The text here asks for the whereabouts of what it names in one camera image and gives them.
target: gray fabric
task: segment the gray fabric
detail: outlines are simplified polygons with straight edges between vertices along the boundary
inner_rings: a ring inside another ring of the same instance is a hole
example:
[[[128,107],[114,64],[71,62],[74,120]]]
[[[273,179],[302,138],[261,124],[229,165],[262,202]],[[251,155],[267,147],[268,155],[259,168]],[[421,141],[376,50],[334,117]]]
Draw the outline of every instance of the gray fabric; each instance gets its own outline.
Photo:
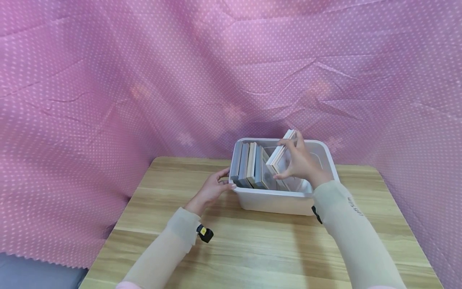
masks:
[[[76,289],[87,271],[0,253],[0,289]]]

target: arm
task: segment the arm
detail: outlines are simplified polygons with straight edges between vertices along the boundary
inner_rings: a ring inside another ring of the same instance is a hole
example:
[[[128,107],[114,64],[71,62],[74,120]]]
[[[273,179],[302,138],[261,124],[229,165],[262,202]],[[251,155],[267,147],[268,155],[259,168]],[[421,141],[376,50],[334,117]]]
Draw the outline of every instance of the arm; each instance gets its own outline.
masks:
[[[195,244],[200,216],[222,192],[236,187],[228,181],[220,181],[228,173],[229,168],[226,168],[207,178],[186,206],[176,211],[116,289],[158,289],[167,284],[175,268]]]
[[[318,186],[314,201],[317,214],[339,247],[354,289],[406,288],[376,231],[340,182]]]
[[[179,208],[117,288],[125,288],[125,285],[126,288],[137,289],[133,284],[143,289],[163,288],[173,270],[195,245],[199,220],[198,215]]]
[[[292,160],[288,169],[274,178],[293,176],[311,183],[316,213],[339,247],[352,287],[405,289],[396,265],[371,223],[350,192],[310,157],[301,133],[297,132],[297,144],[291,140],[281,140],[280,144],[289,148]]]

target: pink polka dot curtain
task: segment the pink polka dot curtain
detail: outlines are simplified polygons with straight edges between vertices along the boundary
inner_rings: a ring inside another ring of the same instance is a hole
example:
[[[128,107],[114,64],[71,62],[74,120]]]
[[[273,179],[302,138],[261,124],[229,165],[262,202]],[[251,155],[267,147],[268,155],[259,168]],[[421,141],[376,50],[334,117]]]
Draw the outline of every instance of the pink polka dot curtain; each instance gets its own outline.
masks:
[[[462,288],[462,6],[3,0],[1,246],[88,267],[157,156],[296,128],[376,167]]]

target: finger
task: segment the finger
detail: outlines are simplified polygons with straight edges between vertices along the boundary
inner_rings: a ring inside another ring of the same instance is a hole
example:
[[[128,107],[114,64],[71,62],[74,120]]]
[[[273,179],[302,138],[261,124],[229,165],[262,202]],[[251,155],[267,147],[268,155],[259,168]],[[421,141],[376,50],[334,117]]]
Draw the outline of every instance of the finger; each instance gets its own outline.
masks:
[[[220,185],[220,192],[233,190],[236,187],[237,187],[236,184],[221,184]]]
[[[227,167],[226,169],[216,172],[213,175],[217,178],[217,180],[220,180],[223,177],[227,177],[229,173],[230,173],[230,167]]]
[[[296,130],[295,135],[297,136],[297,148],[304,148],[305,147],[305,141],[303,139],[303,135],[300,131]]]
[[[279,174],[276,174],[274,175],[273,177],[275,179],[286,179],[288,177],[292,176],[291,172],[289,169],[285,170],[283,173],[279,173]]]
[[[290,150],[291,153],[296,150],[295,145],[293,144],[293,140],[282,139],[278,142],[278,145],[285,145]]]

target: wrist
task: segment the wrist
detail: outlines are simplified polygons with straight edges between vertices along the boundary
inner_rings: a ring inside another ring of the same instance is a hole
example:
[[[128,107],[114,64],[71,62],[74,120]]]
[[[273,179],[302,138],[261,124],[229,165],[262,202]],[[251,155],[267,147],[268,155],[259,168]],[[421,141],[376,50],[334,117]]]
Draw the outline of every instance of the wrist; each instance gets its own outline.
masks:
[[[309,174],[307,174],[306,180],[310,182],[311,187],[315,190],[322,184],[325,184],[334,178],[328,173],[321,169],[316,169]]]
[[[189,200],[189,202],[184,206],[184,209],[200,217],[204,213],[207,206],[207,201],[196,195]]]

